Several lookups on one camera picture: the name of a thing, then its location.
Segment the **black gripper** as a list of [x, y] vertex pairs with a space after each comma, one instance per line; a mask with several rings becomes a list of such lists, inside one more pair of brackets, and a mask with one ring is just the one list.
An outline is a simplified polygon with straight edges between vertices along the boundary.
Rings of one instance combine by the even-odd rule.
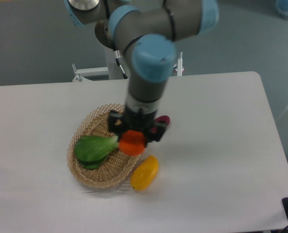
[[154, 121], [157, 110], [145, 114], [142, 109], [139, 112], [132, 111], [128, 106], [124, 112], [119, 113], [110, 110], [108, 115], [108, 131], [115, 134], [120, 140], [127, 131], [137, 131], [145, 135], [145, 147], [151, 142], [159, 142], [167, 130], [165, 121]]

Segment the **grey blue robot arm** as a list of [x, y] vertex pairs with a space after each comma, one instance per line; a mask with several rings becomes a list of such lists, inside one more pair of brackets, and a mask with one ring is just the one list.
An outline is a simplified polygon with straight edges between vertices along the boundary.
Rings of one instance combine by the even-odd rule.
[[109, 131], [119, 141], [128, 131], [140, 134], [144, 145], [160, 141], [167, 127], [154, 117], [177, 58], [175, 42], [213, 29], [219, 20], [218, 3], [165, 0], [146, 12], [128, 0], [67, 0], [65, 6], [76, 25], [106, 20], [114, 48], [130, 69], [124, 112], [110, 112]]

